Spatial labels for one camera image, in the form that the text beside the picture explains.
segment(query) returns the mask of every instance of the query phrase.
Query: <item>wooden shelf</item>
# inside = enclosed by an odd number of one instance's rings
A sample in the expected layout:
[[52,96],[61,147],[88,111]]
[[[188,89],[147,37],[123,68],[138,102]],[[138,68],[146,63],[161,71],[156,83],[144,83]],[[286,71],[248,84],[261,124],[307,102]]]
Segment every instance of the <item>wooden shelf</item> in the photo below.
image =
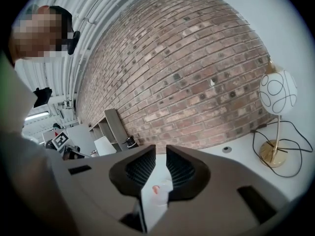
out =
[[94,141],[106,136],[117,152],[128,150],[124,144],[128,138],[127,133],[118,117],[115,109],[105,110],[105,117],[90,128],[90,134]]

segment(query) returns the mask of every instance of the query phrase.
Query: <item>person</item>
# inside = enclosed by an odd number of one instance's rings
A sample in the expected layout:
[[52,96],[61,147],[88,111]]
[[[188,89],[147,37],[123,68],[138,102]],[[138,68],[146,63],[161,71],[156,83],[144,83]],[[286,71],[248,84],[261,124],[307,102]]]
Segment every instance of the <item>person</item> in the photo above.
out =
[[61,129],[61,127],[58,123],[53,124],[53,130],[56,130],[56,129]]
[[[54,224],[61,225],[61,228],[75,226],[50,167],[51,157],[60,157],[60,154],[21,135],[25,118],[37,97],[19,78],[14,65],[19,59],[45,58],[52,52],[65,51],[71,55],[79,37],[80,32],[73,32],[72,16],[65,9],[59,6],[32,6],[11,28],[8,44],[0,53],[1,175],[6,177],[5,196],[16,197],[19,206],[23,207],[18,218],[15,214],[9,220],[22,221],[31,214],[32,218],[41,218],[51,227]],[[30,195],[29,190],[35,188],[36,191]],[[58,202],[51,202],[50,195],[56,196]],[[15,210],[16,202],[6,201],[8,207]]]
[[21,133],[36,101],[35,94],[12,72],[15,62],[49,58],[56,52],[72,55],[79,37],[80,32],[73,31],[71,13],[60,6],[31,5],[22,13],[0,55],[0,130]]
[[31,5],[14,24],[4,53],[12,66],[18,59],[43,58],[51,52],[73,54],[79,32],[72,15],[60,6]]

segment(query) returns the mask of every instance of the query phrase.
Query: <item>white wall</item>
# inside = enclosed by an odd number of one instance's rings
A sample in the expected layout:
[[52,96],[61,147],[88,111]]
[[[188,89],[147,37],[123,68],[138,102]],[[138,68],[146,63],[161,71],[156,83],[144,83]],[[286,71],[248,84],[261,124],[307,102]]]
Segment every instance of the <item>white wall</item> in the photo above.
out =
[[[260,129],[260,132],[267,136],[268,139],[274,139],[277,135],[277,124],[271,124],[265,128]],[[281,129],[281,137],[296,141],[301,148],[310,149],[309,145],[297,133],[292,132],[290,123],[283,123]],[[281,176],[292,176],[296,174],[302,163],[302,168],[298,175],[294,177],[284,178],[275,175],[267,166],[263,165],[255,155],[252,148],[253,134],[248,134],[236,140],[227,142],[225,144],[204,148],[201,151],[221,157],[226,157],[243,164],[251,171],[257,173],[262,178],[270,182],[274,187],[278,188],[289,201],[294,200],[307,191],[315,173],[315,153],[302,152],[302,162],[300,152],[296,150],[288,151],[286,161],[274,171]],[[261,145],[266,139],[256,134],[254,141],[254,149],[258,153]],[[231,147],[230,153],[223,153],[224,147]],[[285,148],[298,148],[292,142],[286,142]]]
[[284,119],[314,145],[315,49],[303,19],[289,0],[225,0],[250,23],[273,61],[289,71],[298,86],[297,103]]

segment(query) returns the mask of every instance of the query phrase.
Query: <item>gold lamp base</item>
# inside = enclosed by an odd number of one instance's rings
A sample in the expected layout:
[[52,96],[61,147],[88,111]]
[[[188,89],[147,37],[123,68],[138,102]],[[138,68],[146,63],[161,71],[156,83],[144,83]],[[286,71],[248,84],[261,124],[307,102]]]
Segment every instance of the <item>gold lamp base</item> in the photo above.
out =
[[[270,143],[273,146],[276,146],[276,140],[271,140]],[[279,141],[278,147],[286,148],[285,143],[283,141]],[[274,148],[271,147],[268,142],[265,142],[260,148],[259,155],[264,160],[264,161],[261,160],[263,164],[266,165],[267,163],[270,167],[276,168],[281,166],[285,162],[287,153],[277,150],[277,152],[274,155],[274,158],[272,159],[273,150]]]

